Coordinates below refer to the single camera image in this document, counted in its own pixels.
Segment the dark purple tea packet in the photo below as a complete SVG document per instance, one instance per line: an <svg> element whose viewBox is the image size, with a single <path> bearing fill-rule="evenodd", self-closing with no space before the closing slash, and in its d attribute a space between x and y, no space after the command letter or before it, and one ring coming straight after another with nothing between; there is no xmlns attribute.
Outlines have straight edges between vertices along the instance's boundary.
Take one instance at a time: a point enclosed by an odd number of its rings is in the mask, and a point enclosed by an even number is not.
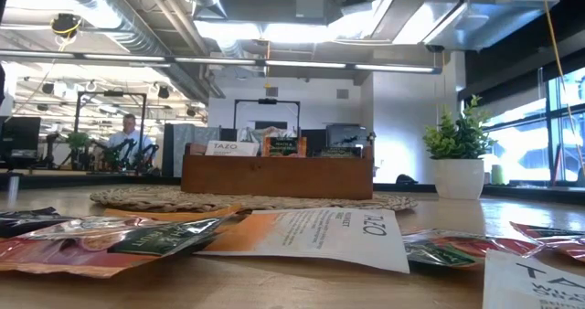
<svg viewBox="0 0 585 309"><path fill-rule="evenodd" d="M315 152L317 157L325 158L361 158L361 147L325 147Z"/></svg>
<svg viewBox="0 0 585 309"><path fill-rule="evenodd" d="M71 217L61 216L53 207L0 211L0 239L9 239L69 220Z"/></svg>

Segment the white orange Tazo tea packet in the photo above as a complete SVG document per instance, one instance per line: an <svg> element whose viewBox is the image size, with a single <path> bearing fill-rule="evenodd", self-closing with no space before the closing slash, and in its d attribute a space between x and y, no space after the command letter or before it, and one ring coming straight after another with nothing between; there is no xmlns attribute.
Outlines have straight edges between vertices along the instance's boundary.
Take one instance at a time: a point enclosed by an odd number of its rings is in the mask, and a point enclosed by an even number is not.
<svg viewBox="0 0 585 309"><path fill-rule="evenodd" d="M208 156L256 156L259 145L248 142L210 141L205 155Z"/></svg>
<svg viewBox="0 0 585 309"><path fill-rule="evenodd" d="M482 309L585 309L585 277L489 250Z"/></svg>
<svg viewBox="0 0 585 309"><path fill-rule="evenodd" d="M395 213L387 209L255 210L199 254L316 258L410 271Z"/></svg>

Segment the brown wooden tea box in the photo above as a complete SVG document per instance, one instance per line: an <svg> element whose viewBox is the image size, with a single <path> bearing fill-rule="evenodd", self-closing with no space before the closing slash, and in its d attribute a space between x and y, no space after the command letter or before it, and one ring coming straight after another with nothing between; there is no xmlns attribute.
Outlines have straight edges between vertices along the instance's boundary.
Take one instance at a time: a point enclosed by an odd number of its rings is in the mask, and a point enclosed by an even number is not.
<svg viewBox="0 0 585 309"><path fill-rule="evenodd" d="M361 158L186 154L180 189L216 195L366 200L373 197L373 164L369 146Z"/></svg>

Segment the beige draped cloth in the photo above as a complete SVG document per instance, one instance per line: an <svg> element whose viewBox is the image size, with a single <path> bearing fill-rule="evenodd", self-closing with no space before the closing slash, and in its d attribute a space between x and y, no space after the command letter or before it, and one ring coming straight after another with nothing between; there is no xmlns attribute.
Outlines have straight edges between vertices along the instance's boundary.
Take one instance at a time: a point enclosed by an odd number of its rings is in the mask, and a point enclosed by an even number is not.
<svg viewBox="0 0 585 309"><path fill-rule="evenodd" d="M296 136L296 131L279 129L274 126L270 126L264 129L252 129L250 127L245 127L238 129L237 142L262 144L265 137L293 138Z"/></svg>

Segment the long ceiling light bar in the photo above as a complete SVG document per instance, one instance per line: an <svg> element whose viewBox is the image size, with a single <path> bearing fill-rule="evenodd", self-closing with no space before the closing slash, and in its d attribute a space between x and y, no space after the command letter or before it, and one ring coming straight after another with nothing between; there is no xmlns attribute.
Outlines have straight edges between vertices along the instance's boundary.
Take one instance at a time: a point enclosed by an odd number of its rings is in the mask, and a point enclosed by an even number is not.
<svg viewBox="0 0 585 309"><path fill-rule="evenodd" d="M141 55L120 55L100 54L82 52L54 52L35 50L13 50L0 49L0 58L27 58L27 59L81 59L90 61L110 62L132 62L145 63L147 65L161 65L171 63L184 64L206 64L219 66L240 66L240 67L287 67L287 68L310 68L310 69L343 69L359 71L380 71L380 72L401 72L419 74L439 74L442 68L423 67L396 64L371 64L371 63L349 63L349 62L320 62L300 61L286 59L232 59L232 58L208 58L208 57L187 57L187 56L141 56Z"/></svg>

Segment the grey partition screen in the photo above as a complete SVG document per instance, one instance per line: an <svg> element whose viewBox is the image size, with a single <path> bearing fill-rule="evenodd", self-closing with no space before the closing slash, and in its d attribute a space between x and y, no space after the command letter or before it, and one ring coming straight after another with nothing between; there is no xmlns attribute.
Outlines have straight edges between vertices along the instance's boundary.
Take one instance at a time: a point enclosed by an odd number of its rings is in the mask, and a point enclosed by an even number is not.
<svg viewBox="0 0 585 309"><path fill-rule="evenodd" d="M190 150L191 144L196 146L196 154L203 155L210 141L220 139L217 127L199 127L193 124L167 123L164 128L162 146L162 176L180 177L183 170L183 157Z"/></svg>

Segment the person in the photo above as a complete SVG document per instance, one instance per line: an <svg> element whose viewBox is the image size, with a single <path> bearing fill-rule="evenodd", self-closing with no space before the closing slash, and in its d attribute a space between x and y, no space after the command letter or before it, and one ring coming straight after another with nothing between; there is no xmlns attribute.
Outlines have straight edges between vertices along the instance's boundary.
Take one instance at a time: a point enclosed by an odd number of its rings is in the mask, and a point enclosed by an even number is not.
<svg viewBox="0 0 585 309"><path fill-rule="evenodd" d="M106 161L114 171L128 168L147 167L148 156L144 153L151 139L136 130L136 118L128 113L122 117L122 130L108 139Z"/></svg>

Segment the round woven placemat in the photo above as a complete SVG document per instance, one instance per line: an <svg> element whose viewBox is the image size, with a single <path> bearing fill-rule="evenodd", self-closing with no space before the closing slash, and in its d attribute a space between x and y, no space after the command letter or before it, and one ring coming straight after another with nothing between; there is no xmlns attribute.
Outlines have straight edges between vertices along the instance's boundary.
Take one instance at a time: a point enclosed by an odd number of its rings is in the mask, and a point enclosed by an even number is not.
<svg viewBox="0 0 585 309"><path fill-rule="evenodd" d="M90 200L108 208L149 212L212 212L238 207L242 212L303 208L358 208L401 211L415 208L412 197L376 193L371 199L267 197L187 193L178 186L126 186L90 194Z"/></svg>

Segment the green plant in white pot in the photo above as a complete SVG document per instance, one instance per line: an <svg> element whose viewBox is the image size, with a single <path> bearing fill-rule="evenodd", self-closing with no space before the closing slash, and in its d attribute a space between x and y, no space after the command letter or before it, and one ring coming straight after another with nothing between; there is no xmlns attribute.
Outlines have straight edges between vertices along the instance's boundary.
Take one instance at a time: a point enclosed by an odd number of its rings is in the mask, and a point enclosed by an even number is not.
<svg viewBox="0 0 585 309"><path fill-rule="evenodd" d="M481 98L471 97L457 117L443 110L435 126L423 135L434 161L434 185L441 198L478 199L484 188L483 156L495 145L484 129L489 120L479 107Z"/></svg>

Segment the small background plant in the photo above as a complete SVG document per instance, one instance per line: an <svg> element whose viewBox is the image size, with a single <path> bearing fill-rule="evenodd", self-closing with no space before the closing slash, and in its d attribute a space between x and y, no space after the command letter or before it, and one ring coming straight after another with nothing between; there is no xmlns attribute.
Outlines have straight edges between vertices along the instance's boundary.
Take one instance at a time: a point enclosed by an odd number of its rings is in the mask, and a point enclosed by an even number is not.
<svg viewBox="0 0 585 309"><path fill-rule="evenodd" d="M68 135L69 159L72 170L85 170L89 162L90 137L86 133Z"/></svg>

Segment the black yellow ceiling reel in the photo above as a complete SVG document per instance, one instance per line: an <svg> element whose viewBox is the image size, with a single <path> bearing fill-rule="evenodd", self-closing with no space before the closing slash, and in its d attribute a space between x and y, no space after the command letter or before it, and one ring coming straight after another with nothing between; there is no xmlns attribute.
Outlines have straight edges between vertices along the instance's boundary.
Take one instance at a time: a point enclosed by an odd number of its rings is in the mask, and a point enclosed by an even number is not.
<svg viewBox="0 0 585 309"><path fill-rule="evenodd" d="M60 13L50 21L50 28L55 35L69 39L76 36L81 22L80 16Z"/></svg>

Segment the black aluminium table frame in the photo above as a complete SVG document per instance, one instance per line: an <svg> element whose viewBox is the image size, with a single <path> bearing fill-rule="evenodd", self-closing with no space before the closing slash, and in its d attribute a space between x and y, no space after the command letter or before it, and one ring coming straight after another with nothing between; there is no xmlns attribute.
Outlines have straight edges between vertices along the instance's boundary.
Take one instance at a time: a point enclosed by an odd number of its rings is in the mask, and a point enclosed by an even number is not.
<svg viewBox="0 0 585 309"><path fill-rule="evenodd" d="M148 185L179 186L177 177L156 176L117 176L117 175L22 175L19 177L21 189L62 188L75 186L109 186L109 185ZM375 191L399 193L435 193L433 185L373 185ZM483 196L510 197L520 200L571 204L585 207L585 188L576 187L518 187L518 186L484 186Z"/></svg>

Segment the silver metal post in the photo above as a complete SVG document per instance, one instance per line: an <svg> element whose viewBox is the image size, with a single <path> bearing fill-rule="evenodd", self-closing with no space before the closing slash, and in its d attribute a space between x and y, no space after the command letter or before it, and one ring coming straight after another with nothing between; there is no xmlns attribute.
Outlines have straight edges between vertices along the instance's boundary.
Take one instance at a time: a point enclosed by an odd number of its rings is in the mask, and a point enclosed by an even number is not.
<svg viewBox="0 0 585 309"><path fill-rule="evenodd" d="M7 203L9 207L13 207L17 201L20 177L21 175L18 173L8 174Z"/></svg>

